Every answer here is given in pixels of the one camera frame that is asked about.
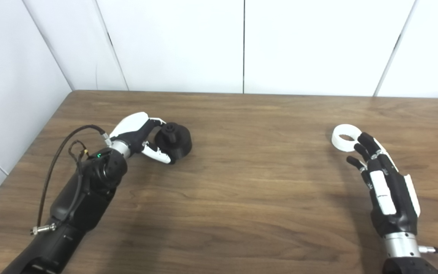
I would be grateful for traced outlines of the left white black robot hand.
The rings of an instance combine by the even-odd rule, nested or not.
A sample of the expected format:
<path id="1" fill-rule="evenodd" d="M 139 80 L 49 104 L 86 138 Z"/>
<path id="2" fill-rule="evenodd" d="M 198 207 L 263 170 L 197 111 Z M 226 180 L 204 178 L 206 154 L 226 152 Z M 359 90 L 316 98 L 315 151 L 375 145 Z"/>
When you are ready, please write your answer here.
<path id="1" fill-rule="evenodd" d="M 124 159 L 130 158 L 133 154 L 144 154 L 159 162 L 174 164 L 175 159 L 172 156 L 148 141 L 148 136 L 155 127 L 163 127 L 166 124 L 160 118 L 150 118 L 145 112 L 127 116 L 111 132 L 111 148 L 118 151 Z"/>

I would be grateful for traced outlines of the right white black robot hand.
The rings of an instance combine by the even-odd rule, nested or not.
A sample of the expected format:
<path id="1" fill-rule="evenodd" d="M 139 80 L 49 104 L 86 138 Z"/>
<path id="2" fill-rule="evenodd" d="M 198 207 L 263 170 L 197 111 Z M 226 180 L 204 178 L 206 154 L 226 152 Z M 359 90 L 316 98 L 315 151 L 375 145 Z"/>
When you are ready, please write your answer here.
<path id="1" fill-rule="evenodd" d="M 348 156 L 369 189 L 370 218 L 380 237 L 392 233 L 417 234 L 420 205 L 409 175 L 402 175 L 388 151 L 367 132 L 362 132 L 354 150 L 363 158 Z"/>

